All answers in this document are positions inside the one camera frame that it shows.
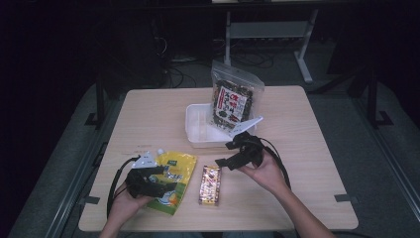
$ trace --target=yellow package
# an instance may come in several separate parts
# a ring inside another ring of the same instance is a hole
[[[150,180],[163,184],[177,182],[177,185],[162,198],[157,197],[149,202],[148,207],[173,215],[185,194],[197,158],[179,152],[165,152],[156,161],[158,166],[164,166],[164,171],[162,175],[152,175]]]

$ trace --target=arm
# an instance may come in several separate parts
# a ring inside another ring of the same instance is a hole
[[[281,170],[269,153],[263,151],[263,160],[259,167],[244,166],[239,168],[239,171],[251,177],[277,198],[302,238],[335,237],[288,188]]]
[[[125,183],[118,187],[115,194],[114,203],[112,204],[108,220],[99,235],[100,238],[117,237],[118,232],[124,223],[134,216],[140,208],[153,200],[153,198],[149,196],[138,196],[137,198],[133,198],[127,192]]]

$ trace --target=gold wrapper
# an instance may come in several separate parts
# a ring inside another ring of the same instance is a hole
[[[222,169],[219,167],[203,168],[203,177],[201,179],[199,204],[218,205],[220,192],[220,176]]]

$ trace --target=food package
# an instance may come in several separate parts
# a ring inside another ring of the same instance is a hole
[[[173,215],[185,194],[197,158],[179,152],[165,152],[160,154],[156,161],[158,166],[164,166],[163,175],[152,175],[150,180],[164,184],[177,182],[177,185],[162,198],[157,197],[149,202],[148,207]]]
[[[264,84],[255,75],[213,60],[212,113],[208,123],[229,134],[236,124],[253,119]]]
[[[199,204],[218,205],[222,169],[204,166],[201,178]]]

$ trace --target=plastic bag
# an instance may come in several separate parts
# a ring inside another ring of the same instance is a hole
[[[173,215],[185,194],[197,158],[179,152],[165,152],[156,158],[158,166],[164,166],[163,175],[152,175],[153,182],[177,182],[175,190],[168,191],[148,203],[148,207]]]
[[[210,125],[229,133],[237,123],[258,114],[264,84],[255,75],[213,60],[212,113]]]

